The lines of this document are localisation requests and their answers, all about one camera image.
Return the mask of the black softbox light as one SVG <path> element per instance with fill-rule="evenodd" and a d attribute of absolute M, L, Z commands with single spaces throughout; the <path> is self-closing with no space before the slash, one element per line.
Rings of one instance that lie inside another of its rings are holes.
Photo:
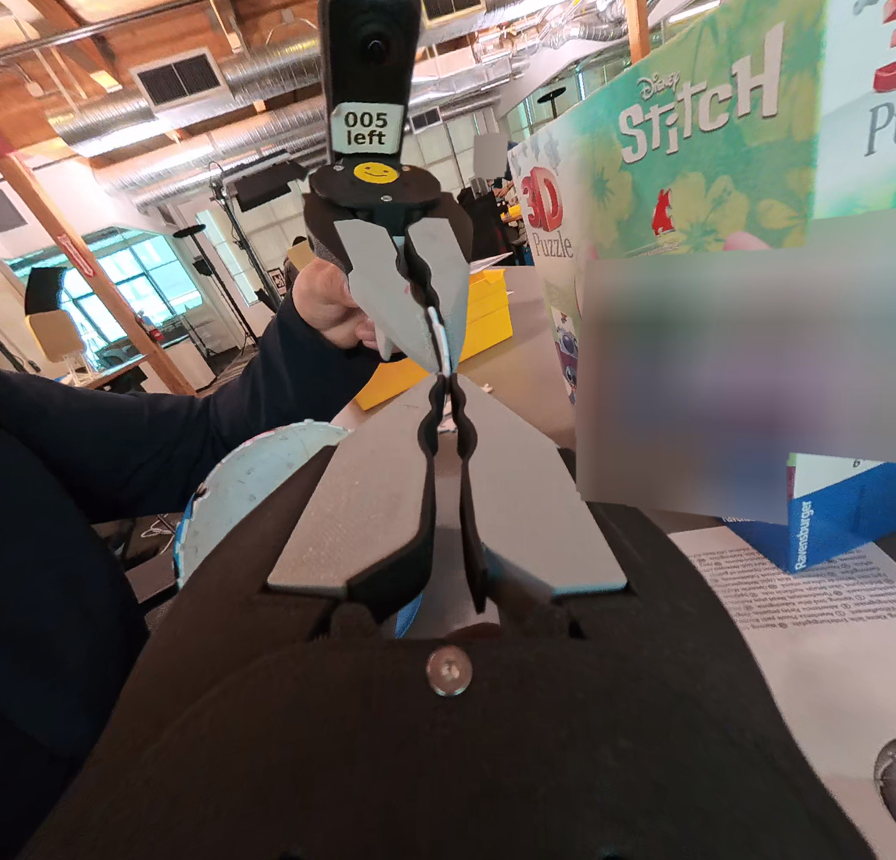
<path fill-rule="evenodd" d="M 24 298 L 24 314 L 27 317 L 61 309 L 63 281 L 66 266 L 37 266 L 28 273 Z"/>

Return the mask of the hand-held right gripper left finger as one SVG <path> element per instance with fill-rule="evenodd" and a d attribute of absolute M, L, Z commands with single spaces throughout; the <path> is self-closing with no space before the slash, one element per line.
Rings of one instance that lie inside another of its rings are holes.
<path fill-rule="evenodd" d="M 271 590 L 364 606 L 378 623 L 422 593 L 446 386 L 442 375 L 424 379 L 339 443 L 267 578 Z"/>

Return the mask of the person's left hand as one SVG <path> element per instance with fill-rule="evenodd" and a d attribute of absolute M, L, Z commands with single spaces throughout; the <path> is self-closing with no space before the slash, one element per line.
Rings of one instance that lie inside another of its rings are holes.
<path fill-rule="evenodd" d="M 297 314 L 328 343 L 341 350 L 360 346 L 384 361 L 375 323 L 356 303 L 347 277 L 335 264 L 312 257 L 298 270 L 292 286 Z"/>

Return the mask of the blue puzzle ball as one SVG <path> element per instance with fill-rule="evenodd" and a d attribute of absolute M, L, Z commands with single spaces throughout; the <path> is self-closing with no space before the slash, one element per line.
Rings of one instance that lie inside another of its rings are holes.
<path fill-rule="evenodd" d="M 444 337 L 444 373 L 447 371 Z M 176 585 L 183 588 L 222 541 L 295 474 L 309 475 L 308 504 L 335 448 L 352 430 L 307 420 L 248 440 L 218 463 L 185 510 L 174 543 Z M 287 539 L 297 523 L 287 527 Z M 418 616 L 422 593 L 395 617 L 395 638 L 405 637 Z"/>

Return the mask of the black studio light panel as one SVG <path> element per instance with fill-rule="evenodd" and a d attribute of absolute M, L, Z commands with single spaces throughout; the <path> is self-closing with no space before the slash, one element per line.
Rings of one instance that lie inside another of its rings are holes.
<path fill-rule="evenodd" d="M 290 184 L 305 181 L 308 174 L 306 166 L 291 160 L 237 178 L 232 187 L 240 211 L 247 213 L 285 196 Z"/>

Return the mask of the wooden post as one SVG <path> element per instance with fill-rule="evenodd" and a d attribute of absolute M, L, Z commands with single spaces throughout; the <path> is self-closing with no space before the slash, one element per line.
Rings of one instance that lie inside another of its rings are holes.
<path fill-rule="evenodd" d="M 6 139 L 2 140 L 1 172 L 11 190 L 27 206 L 55 245 L 91 286 L 92 291 L 123 328 L 133 345 L 146 357 L 153 371 L 169 391 L 175 395 L 196 396 L 196 391 L 188 379 L 164 349 L 140 325 L 126 298 L 103 270 L 82 236 L 72 227 L 59 206 L 39 184 L 33 171 L 14 154 Z"/>

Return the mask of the white instruction sheet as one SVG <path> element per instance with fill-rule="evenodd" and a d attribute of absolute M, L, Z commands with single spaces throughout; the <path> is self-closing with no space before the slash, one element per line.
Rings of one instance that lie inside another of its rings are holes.
<path fill-rule="evenodd" d="M 727 527 L 671 539 L 743 634 L 825 787 L 894 858 L 894 559 L 870 543 L 791 575 Z"/>

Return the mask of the person's left forearm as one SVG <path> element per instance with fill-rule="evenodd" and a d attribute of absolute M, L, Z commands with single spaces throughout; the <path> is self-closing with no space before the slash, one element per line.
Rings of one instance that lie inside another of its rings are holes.
<path fill-rule="evenodd" d="M 175 511 L 231 451 L 267 431 L 330 422 L 378 365 L 351 301 L 296 294 L 242 372 L 210 395 L 113 394 L 2 373 L 2 532 L 71 504 L 88 523 Z"/>

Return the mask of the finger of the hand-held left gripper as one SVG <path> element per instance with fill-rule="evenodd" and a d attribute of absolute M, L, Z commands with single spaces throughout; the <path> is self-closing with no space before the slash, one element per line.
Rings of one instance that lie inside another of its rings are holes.
<path fill-rule="evenodd" d="M 383 361 L 402 352 L 428 373 L 444 373 L 444 327 L 434 306 L 399 271 L 401 253 L 386 228 L 359 219 L 335 230 L 350 261 L 347 279 L 357 305 L 375 325 Z"/>
<path fill-rule="evenodd" d="M 456 372 L 466 339 L 469 263 L 451 222 L 425 217 L 409 227 L 410 260 L 427 306 L 438 314 L 446 341 L 448 372 Z"/>

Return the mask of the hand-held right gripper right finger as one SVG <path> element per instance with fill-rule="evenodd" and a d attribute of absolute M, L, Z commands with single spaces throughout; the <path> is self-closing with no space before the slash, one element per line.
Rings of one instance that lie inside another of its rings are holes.
<path fill-rule="evenodd" d="M 464 568 L 479 612 L 624 590 L 559 447 L 467 377 L 451 379 Z"/>

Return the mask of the cardboard puzzle box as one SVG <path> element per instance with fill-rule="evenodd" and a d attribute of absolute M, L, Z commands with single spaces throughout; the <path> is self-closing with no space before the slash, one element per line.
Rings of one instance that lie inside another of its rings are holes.
<path fill-rule="evenodd" d="M 588 500 L 894 533 L 894 0 L 729 0 L 510 156 Z"/>

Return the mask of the yellow plastic bin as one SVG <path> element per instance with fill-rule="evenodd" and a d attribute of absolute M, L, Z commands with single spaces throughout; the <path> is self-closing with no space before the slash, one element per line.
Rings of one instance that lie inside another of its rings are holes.
<path fill-rule="evenodd" d="M 470 276 L 466 337 L 461 361 L 466 361 L 512 337 L 509 296 L 504 268 L 485 268 Z M 410 359 L 381 362 L 372 379 L 355 397 L 369 411 L 414 387 L 427 372 Z"/>

